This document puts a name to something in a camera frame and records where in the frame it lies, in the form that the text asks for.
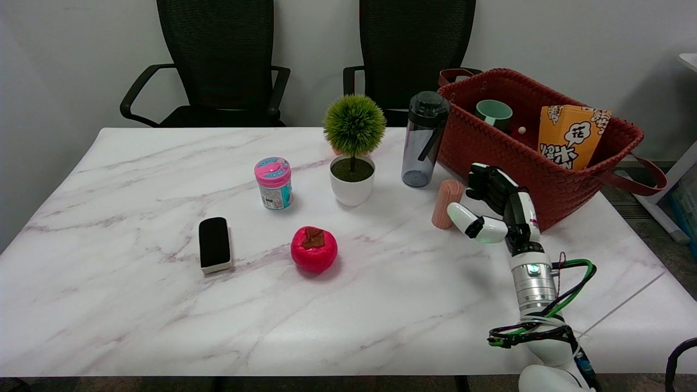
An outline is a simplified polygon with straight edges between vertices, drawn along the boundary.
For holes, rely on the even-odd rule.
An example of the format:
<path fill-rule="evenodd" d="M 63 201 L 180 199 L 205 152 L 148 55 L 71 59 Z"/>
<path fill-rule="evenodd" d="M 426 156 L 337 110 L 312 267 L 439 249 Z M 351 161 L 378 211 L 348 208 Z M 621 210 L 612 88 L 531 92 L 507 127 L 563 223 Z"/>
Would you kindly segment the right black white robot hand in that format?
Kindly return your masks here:
<path fill-rule="evenodd" d="M 541 230 L 528 189 L 499 167 L 473 163 L 465 194 L 483 201 L 500 216 L 478 216 L 460 203 L 450 203 L 448 217 L 466 236 L 485 244 L 505 242 L 512 256 L 543 252 Z"/>

